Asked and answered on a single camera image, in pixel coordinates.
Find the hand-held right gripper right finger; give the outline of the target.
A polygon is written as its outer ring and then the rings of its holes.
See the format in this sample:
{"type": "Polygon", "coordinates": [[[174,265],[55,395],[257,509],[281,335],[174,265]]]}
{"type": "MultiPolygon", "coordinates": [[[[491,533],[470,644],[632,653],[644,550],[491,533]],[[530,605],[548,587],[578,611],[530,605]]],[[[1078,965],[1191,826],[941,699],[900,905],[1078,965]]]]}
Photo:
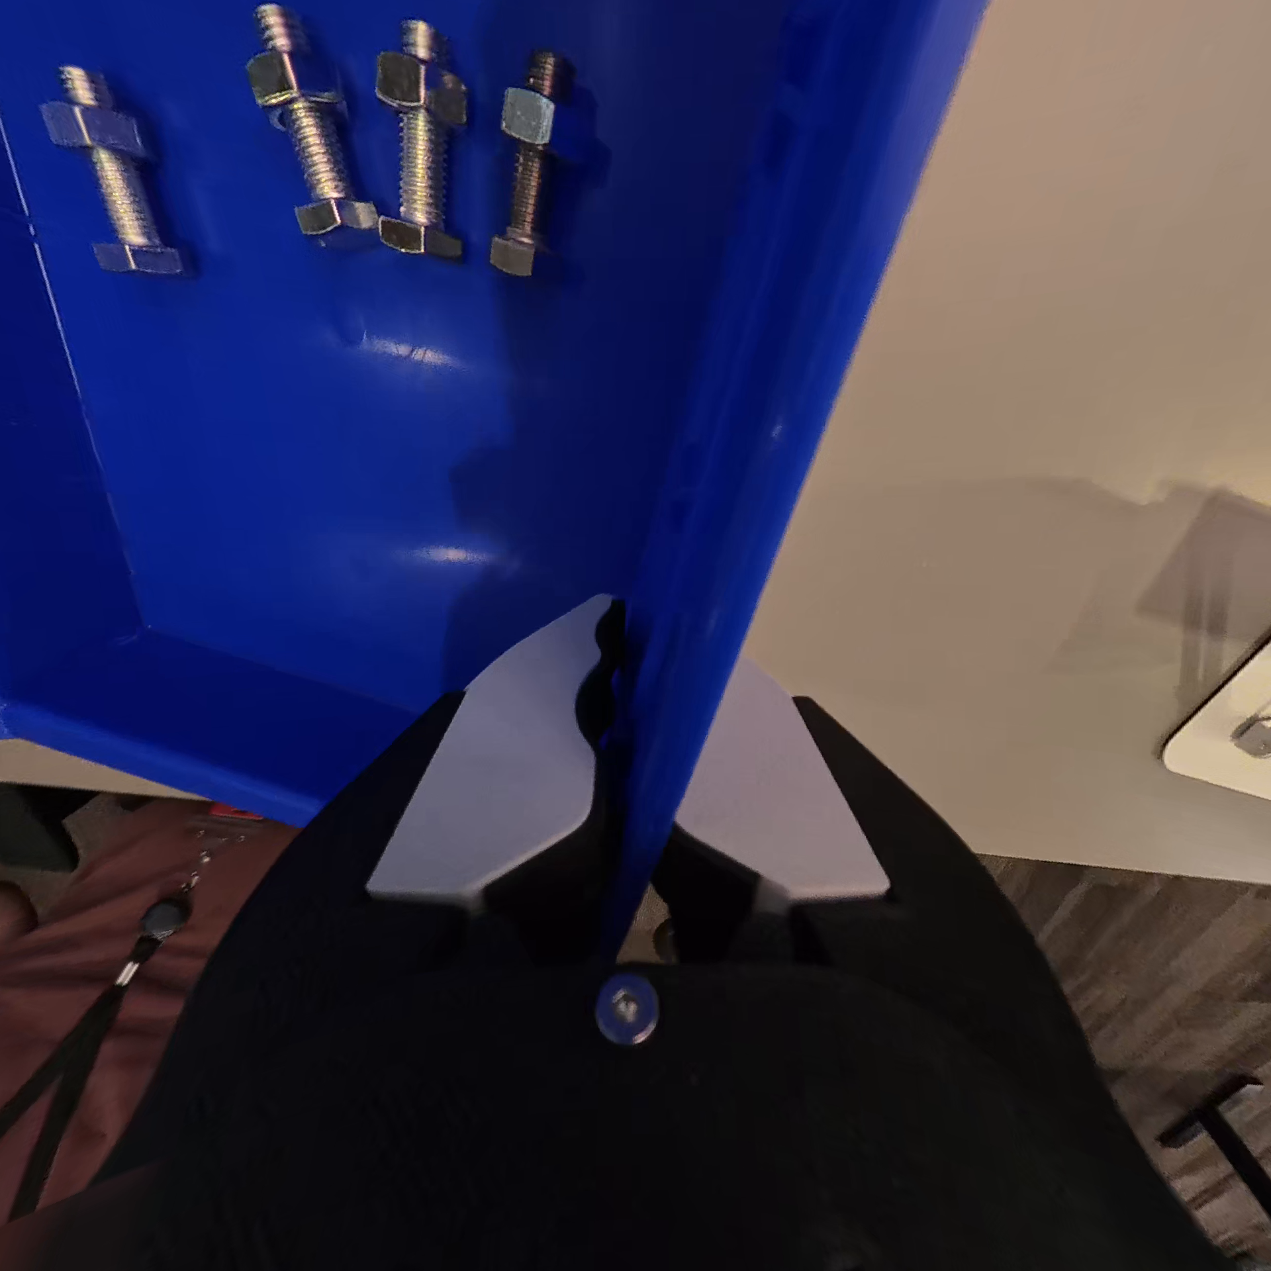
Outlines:
{"type": "Polygon", "coordinates": [[[756,904],[885,896],[892,881],[795,697],[740,658],[675,814],[695,846],[756,884],[756,904]]]}

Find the blue plastic tray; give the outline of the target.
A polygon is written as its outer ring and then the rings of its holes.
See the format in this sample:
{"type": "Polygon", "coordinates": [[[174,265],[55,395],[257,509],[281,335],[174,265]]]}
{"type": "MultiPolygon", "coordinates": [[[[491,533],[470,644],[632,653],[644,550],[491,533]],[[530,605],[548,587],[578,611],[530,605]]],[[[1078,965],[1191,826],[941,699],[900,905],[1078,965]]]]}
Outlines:
{"type": "Polygon", "coordinates": [[[440,692],[627,605],[604,937],[635,909],[987,2],[290,2],[397,195],[375,59],[470,86],[467,262],[310,246],[254,2],[3,2],[3,741],[310,820],[440,692]],[[536,50],[578,149],[491,265],[536,50]],[[102,72],[191,277],[106,274],[41,105],[102,72]]]}

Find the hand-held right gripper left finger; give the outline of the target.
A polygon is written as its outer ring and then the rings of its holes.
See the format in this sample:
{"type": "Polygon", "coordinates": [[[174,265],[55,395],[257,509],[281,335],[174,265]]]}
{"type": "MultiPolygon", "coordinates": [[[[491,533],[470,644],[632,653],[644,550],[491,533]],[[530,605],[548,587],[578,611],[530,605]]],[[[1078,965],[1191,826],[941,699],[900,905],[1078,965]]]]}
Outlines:
{"type": "Polygon", "coordinates": [[[594,595],[467,690],[372,880],[379,899],[478,905],[590,820],[619,716],[623,603],[594,595]]]}

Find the black desk leg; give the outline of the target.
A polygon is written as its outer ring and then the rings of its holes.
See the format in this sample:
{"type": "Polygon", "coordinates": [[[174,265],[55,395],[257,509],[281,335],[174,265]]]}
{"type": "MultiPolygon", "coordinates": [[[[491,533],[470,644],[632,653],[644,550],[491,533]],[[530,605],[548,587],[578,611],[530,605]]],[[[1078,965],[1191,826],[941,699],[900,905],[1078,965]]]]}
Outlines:
{"type": "Polygon", "coordinates": [[[1209,1088],[1191,1111],[1185,1111],[1164,1130],[1158,1130],[1155,1142],[1161,1150],[1183,1150],[1198,1136],[1208,1136],[1225,1158],[1237,1184],[1245,1184],[1249,1199],[1260,1204],[1260,1209],[1271,1215],[1271,1177],[1230,1120],[1234,1107],[1245,1107],[1249,1097],[1260,1097],[1264,1093],[1268,1087],[1260,1077],[1233,1074],[1218,1088],[1209,1088]]]}

